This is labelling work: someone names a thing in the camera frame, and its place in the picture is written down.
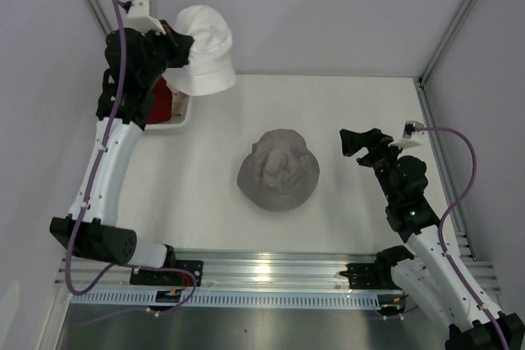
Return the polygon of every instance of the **gray wall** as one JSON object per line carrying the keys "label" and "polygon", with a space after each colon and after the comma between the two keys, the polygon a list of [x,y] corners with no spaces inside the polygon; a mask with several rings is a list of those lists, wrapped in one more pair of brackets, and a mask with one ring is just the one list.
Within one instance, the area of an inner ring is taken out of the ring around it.
{"label": "gray wall", "polygon": [[[101,0],[108,15],[111,3]],[[421,72],[460,0],[157,0],[174,21],[215,7],[241,74],[403,75]]]}
{"label": "gray wall", "polygon": [[4,349],[21,350],[63,256],[49,222],[67,212],[93,146],[103,40],[83,0],[0,3],[0,293],[20,281]]}
{"label": "gray wall", "polygon": [[[477,182],[465,202],[481,258],[494,262],[510,311],[525,316],[525,0],[478,0],[431,78],[437,123],[462,130],[477,150]],[[471,163],[448,139],[462,189]]]}

